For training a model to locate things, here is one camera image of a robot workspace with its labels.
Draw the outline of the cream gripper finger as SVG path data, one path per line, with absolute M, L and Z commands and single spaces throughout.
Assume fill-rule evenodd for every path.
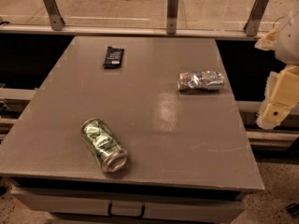
M 254 48 L 269 51 L 274 50 L 276 46 L 276 36 L 278 29 L 273 28 L 267 35 L 260 38 L 254 45 Z
M 299 66 L 288 64 L 279 73 L 271 72 L 256 124 L 272 130 L 287 118 L 299 103 Z

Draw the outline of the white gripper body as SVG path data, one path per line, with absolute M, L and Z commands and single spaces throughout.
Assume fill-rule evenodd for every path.
M 299 2 L 296 2 L 278 27 L 276 58 L 285 64 L 299 64 Z

